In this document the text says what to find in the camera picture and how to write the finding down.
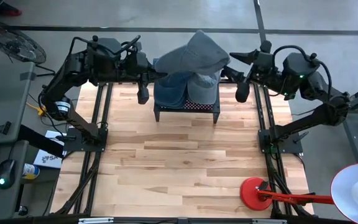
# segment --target white lamp shade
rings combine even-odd
[[[339,171],[331,183],[335,206],[348,219],[358,223],[358,164]]]

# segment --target wooden floor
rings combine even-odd
[[[239,198],[243,180],[267,179],[265,158],[257,143],[254,92],[240,104],[234,98],[235,85],[222,85],[221,115],[214,126],[211,114],[161,113],[156,123],[152,87],[146,105],[137,104],[136,85],[113,87],[108,147],[99,167],[92,215],[269,217],[271,209],[249,210]],[[81,89],[76,110],[87,120],[92,117],[96,92],[92,85]],[[277,124],[291,121],[288,102],[282,97],[272,98],[272,106]],[[64,160],[51,212],[78,185],[82,162],[82,152]],[[294,194],[307,193],[298,158],[285,154],[283,163],[288,187]],[[306,209],[313,212],[311,206]]]

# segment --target black computer mouse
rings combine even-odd
[[[0,189],[8,189],[15,182],[15,160],[7,159],[0,163]]]

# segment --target concrete floor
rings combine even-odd
[[[352,0],[255,0],[260,3],[262,20],[257,20],[254,0],[10,0],[23,10],[17,18],[1,18],[16,26],[83,26],[117,27],[116,30],[143,32],[54,32],[25,31],[37,41],[48,55],[46,67],[57,70],[68,52],[74,36],[90,39],[92,35],[115,37],[119,41],[131,40],[142,35],[143,51],[149,58],[159,57],[167,50],[183,45],[195,29],[215,29],[209,35],[228,52],[249,52],[260,44],[258,29],[305,30],[305,35],[266,35],[273,43],[273,49],[285,44],[303,47],[309,54],[316,52],[324,61],[333,77],[333,87],[350,94],[358,91],[358,1]],[[316,35],[323,31],[343,31],[342,35]],[[278,55],[277,61],[285,58],[289,51]],[[0,53],[0,64],[10,63]],[[235,60],[236,69],[247,71],[249,67]],[[37,95],[42,84],[49,78],[39,78],[33,84],[31,93]],[[72,90],[71,98],[79,90]],[[298,97],[290,101],[293,113],[314,108],[315,101]],[[24,122],[38,132],[45,132],[33,111],[26,112]],[[302,140],[305,152],[306,176],[312,192],[329,194],[331,180],[343,167],[354,163],[354,158],[342,125],[337,127],[317,126]],[[53,186],[39,186],[30,195],[48,195]],[[47,197],[36,197],[27,202],[31,215],[40,215],[46,206]],[[315,213],[325,218],[344,217],[334,206],[314,205]]]

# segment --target red round base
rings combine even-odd
[[[243,181],[240,187],[240,197],[242,202],[250,209],[255,211],[262,211],[268,208],[272,204],[272,199],[268,198],[264,201],[261,201],[257,194],[257,187],[259,187],[262,182],[261,178],[251,177]]]

